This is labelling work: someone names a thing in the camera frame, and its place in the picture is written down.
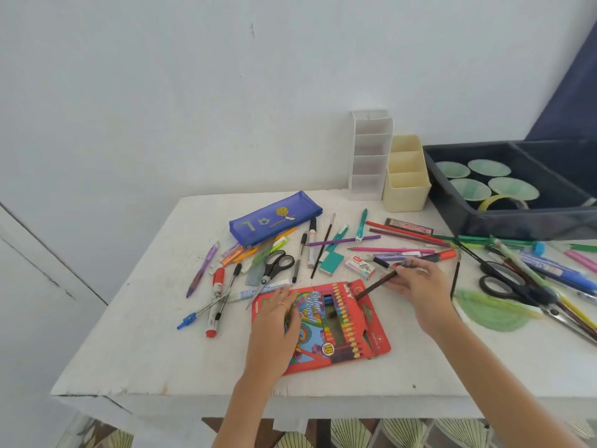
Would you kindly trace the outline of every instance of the hand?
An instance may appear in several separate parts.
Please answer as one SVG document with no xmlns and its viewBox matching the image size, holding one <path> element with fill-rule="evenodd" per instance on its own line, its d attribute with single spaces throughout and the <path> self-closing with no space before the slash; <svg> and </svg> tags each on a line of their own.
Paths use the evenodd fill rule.
<svg viewBox="0 0 597 448">
<path fill-rule="evenodd" d="M 451 282 L 435 263 L 412 258 L 407 265 L 412 268 L 396 266 L 398 275 L 385 285 L 413 304 L 420 327 L 435 338 L 439 329 L 456 316 L 450 301 Z"/>
<path fill-rule="evenodd" d="M 294 306 L 296 294 L 290 286 L 277 289 L 259 309 L 253 320 L 244 376 L 253 385 L 271 391 L 284 374 L 299 340 L 300 315 Z M 284 316 L 290 310 L 288 330 L 284 333 Z"/>
</svg>

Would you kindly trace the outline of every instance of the dark blue curtain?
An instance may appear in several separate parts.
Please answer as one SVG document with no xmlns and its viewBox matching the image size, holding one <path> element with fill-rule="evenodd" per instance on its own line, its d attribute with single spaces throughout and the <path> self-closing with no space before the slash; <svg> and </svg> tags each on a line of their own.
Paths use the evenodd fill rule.
<svg viewBox="0 0 597 448">
<path fill-rule="evenodd" d="M 597 24 L 526 140 L 597 138 Z"/>
</svg>

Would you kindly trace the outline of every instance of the white table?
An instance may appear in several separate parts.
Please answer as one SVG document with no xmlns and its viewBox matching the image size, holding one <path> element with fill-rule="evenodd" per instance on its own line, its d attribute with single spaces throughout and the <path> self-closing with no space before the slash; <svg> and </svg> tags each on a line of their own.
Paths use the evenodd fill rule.
<svg viewBox="0 0 597 448">
<path fill-rule="evenodd" d="M 185 299 L 185 292 L 203 261 L 199 255 L 205 255 L 216 240 L 221 242 L 220 251 L 234 243 L 229 220 L 292 193 L 182 198 L 52 393 L 83 412 L 132 431 L 139 419 L 168 425 L 183 415 L 194 419 L 223 416 L 243 372 L 250 311 L 245 311 L 244 303 L 229 305 L 213 339 L 205 338 L 205 315 L 184 330 L 176 330 L 183 317 L 211 299 L 211 278 L 204 277 L 191 298 Z M 422 212 L 388 214 L 381 202 L 348 201 L 345 190 L 307 193 L 324 208 L 317 219 L 318 240 L 323 239 L 333 212 L 333 231 L 347 223 L 349 233 L 354 233 L 365 207 L 372 221 L 383 223 L 391 216 L 450 234 L 429 202 Z M 288 253 L 298 254 L 306 229 L 308 224 L 291 234 L 285 247 Z M 367 242 L 380 244 L 415 246 L 386 236 Z M 337 251 L 345 248 L 346 244 L 340 245 Z M 553 250 L 549 255 L 571 265 Z M 441 267 L 452 274 L 454 265 L 451 260 Z M 289 278 L 291 272 L 284 273 Z M 227 281 L 231 273 L 229 267 Z M 320 272 L 313 282 L 309 276 L 310 270 L 302 267 L 295 287 L 332 281 Z M 480 276 L 476 262 L 464 255 L 458 287 L 476 288 Z M 353 272 L 341 266 L 333 281 L 354 278 Z M 241 276 L 235 289 L 243 289 L 243 284 Z M 384 287 L 372 292 L 371 299 L 392 351 L 373 360 L 281 378 L 265 418 L 480 417 L 441 351 L 419 329 L 410 304 Z M 571 299 L 597 320 L 597 306 Z M 594 345 L 547 318 L 533 320 L 513 333 L 490 331 L 474 323 L 471 327 L 555 413 L 566 418 L 597 418 Z"/>
</svg>

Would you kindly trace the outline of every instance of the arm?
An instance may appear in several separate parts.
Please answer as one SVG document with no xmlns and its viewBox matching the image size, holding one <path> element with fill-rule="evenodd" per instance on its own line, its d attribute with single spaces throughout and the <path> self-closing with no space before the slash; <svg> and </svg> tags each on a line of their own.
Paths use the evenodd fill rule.
<svg viewBox="0 0 597 448">
<path fill-rule="evenodd" d="M 436 341 L 500 439 L 511 447 L 583 448 L 460 321 L 444 272 L 428 261 L 413 259 L 411 264 L 423 270 L 397 267 L 398 276 L 387 286 L 413 303 L 419 325 Z"/>
<path fill-rule="evenodd" d="M 277 290 L 255 316 L 245 371 L 238 380 L 213 448 L 252 448 L 269 394 L 284 374 L 299 339 L 300 315 L 288 286 Z M 288 330 L 284 316 L 291 309 Z"/>
</svg>

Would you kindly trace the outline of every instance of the person's left hand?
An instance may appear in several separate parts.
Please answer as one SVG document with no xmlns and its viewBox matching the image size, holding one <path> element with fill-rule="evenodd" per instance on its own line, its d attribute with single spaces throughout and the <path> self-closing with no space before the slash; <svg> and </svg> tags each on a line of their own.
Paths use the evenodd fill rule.
<svg viewBox="0 0 597 448">
<path fill-rule="evenodd" d="M 255 385 L 271 391 L 288 368 L 299 340 L 300 315 L 294 306 L 296 294 L 289 286 L 277 289 L 261 308 L 251 328 L 244 376 Z M 288 330 L 284 333 L 284 316 L 290 310 Z"/>
</svg>

